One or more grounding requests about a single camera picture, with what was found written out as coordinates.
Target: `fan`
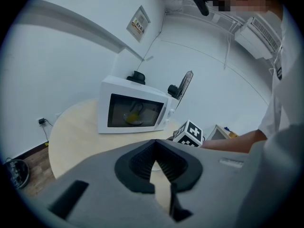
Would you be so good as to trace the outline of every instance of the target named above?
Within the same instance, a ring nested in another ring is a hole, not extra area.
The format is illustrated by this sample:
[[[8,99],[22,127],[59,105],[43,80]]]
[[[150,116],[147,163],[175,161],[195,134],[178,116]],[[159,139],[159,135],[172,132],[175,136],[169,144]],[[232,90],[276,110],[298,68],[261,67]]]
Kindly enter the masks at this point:
[[[183,78],[180,87],[176,87],[174,85],[170,85],[168,88],[168,94],[170,94],[173,98],[181,101],[181,99],[183,98],[190,82],[191,79],[193,77],[193,73],[192,71],[188,71],[185,75],[185,77]]]

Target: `air conditioner vent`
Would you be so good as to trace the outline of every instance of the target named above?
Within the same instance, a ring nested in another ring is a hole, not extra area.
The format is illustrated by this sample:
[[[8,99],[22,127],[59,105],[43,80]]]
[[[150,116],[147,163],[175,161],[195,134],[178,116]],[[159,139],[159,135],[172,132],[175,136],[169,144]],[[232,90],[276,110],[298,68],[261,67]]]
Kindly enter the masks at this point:
[[[274,51],[277,51],[279,48],[279,44],[275,41],[275,39],[271,36],[269,31],[265,28],[260,21],[256,18],[253,18],[251,24],[263,35],[263,37],[268,41],[268,43],[272,46]]]

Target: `wooden floor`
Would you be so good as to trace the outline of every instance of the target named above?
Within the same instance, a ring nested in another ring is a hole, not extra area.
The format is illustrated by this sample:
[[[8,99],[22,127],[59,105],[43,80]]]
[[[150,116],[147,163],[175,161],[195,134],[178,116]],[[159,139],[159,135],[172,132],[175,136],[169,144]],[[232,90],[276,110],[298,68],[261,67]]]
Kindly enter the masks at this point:
[[[48,159],[48,148],[25,158],[24,161],[29,167],[29,183],[22,191],[33,197],[55,180]]]

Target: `person's arm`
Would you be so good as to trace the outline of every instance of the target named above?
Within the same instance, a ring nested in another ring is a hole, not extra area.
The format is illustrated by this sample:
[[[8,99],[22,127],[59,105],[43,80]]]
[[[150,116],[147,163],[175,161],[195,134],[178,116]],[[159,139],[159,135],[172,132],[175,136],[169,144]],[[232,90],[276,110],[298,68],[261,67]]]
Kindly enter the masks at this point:
[[[262,140],[267,140],[266,136],[255,130],[233,139],[204,141],[201,148],[248,153],[255,142]]]

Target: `white cube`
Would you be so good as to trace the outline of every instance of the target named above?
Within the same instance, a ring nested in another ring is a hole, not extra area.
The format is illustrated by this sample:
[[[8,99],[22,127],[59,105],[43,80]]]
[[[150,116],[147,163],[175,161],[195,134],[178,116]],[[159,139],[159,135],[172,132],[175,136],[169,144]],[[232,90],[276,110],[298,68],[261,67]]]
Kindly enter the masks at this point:
[[[192,121],[188,120],[176,132],[174,142],[200,147],[203,144],[203,131]]]

